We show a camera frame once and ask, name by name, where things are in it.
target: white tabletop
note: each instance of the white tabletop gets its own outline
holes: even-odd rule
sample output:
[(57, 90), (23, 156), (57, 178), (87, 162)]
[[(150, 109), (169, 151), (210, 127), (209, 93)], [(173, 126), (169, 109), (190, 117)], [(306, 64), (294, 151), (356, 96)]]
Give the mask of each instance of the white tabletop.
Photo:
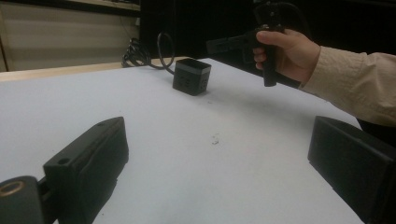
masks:
[(309, 164), (315, 116), (358, 126), (315, 96), (212, 60), (207, 92), (149, 67), (0, 82), (0, 182), (123, 116), (130, 160), (94, 223), (361, 224)]

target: brass ring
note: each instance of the brass ring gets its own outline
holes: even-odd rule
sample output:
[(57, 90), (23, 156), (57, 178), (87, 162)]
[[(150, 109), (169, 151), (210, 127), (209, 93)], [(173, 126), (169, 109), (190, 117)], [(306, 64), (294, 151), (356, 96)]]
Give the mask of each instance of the brass ring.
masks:
[(0, 187), (0, 197), (6, 197), (24, 188), (23, 181), (14, 181)]

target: beige wall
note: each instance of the beige wall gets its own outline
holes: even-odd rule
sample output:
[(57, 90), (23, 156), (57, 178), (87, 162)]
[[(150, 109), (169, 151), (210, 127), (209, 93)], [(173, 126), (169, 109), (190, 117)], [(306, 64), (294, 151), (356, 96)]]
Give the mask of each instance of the beige wall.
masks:
[(0, 12), (10, 71), (120, 62), (139, 35), (136, 18), (7, 3)]

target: hand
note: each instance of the hand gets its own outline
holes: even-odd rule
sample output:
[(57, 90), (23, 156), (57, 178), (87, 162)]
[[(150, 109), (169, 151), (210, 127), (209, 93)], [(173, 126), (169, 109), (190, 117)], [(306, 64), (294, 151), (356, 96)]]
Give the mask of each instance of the hand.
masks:
[[(276, 71), (286, 77), (305, 84), (318, 63), (320, 46), (309, 40), (305, 35), (292, 30), (280, 32), (260, 31), (257, 40), (266, 45), (277, 46)], [(253, 50), (256, 67), (262, 69), (262, 62), (266, 60), (265, 50)]]

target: sleeve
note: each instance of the sleeve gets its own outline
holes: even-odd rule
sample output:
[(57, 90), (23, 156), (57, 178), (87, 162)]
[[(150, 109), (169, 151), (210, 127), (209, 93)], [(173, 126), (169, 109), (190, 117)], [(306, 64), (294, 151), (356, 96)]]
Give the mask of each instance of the sleeve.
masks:
[(317, 67), (300, 90), (358, 119), (396, 127), (396, 56), (321, 47)]

